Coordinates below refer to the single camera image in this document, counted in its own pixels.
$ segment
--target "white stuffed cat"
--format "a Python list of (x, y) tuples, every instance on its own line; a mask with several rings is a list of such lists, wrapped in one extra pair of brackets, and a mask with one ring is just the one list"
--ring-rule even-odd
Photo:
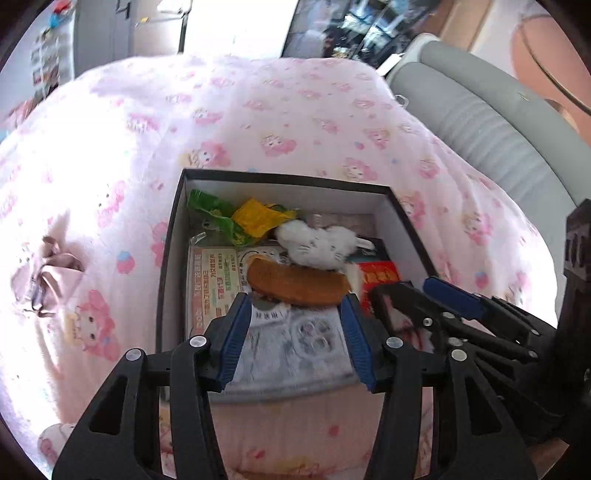
[(302, 220), (283, 223), (275, 230), (275, 236), (296, 264), (320, 270), (340, 269), (357, 247), (375, 248), (344, 226), (324, 230), (310, 228)]

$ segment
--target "yellow package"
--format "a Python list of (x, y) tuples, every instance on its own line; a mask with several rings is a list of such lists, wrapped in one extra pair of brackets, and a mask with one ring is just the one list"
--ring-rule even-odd
[(276, 208), (278, 208), (277, 205), (265, 206), (255, 199), (250, 199), (234, 212), (232, 220), (240, 225), (248, 235), (261, 238), (272, 228), (296, 218), (295, 210), (280, 212), (274, 210)]

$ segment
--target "pink blanket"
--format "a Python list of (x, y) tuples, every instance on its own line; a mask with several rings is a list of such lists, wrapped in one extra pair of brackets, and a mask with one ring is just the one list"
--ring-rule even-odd
[[(46, 471), (40, 433), (75, 422), (126, 349), (154, 350), (183, 167), (387, 184), (443, 278), (556, 324), (553, 263), (534, 225), (403, 110), (370, 67), (124, 60), (61, 87), (0, 145), (0, 407)], [(62, 315), (39, 319), (15, 309), (9, 279), (47, 232), (86, 274)], [(355, 386), (214, 414), (229, 468), (327, 475), (363, 466), (380, 408), (380, 397)]]

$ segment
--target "white wall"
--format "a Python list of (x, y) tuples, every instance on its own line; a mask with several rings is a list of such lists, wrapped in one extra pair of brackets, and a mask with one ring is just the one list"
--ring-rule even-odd
[[(49, 26), (49, 18), (55, 3), (57, 2), (49, 5), (31, 24), (0, 72), (0, 119), (4, 118), (19, 103), (29, 100), (35, 95), (31, 69), (31, 47), (39, 33)], [(65, 21), (58, 28), (62, 84), (72, 79), (74, 71), (73, 31), (74, 22), (72, 19)]]
[(281, 56), (298, 0), (193, 1), (185, 52), (249, 59)]
[(535, 0), (495, 0), (471, 53), (515, 77), (511, 38), (522, 17), (547, 14)]

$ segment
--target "ribbon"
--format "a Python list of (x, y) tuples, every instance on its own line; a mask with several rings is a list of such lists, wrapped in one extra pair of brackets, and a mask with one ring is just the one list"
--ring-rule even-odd
[(33, 256), (12, 276), (12, 292), (24, 310), (51, 317), (72, 296), (83, 273), (78, 258), (61, 251), (53, 237), (44, 236), (41, 255)]

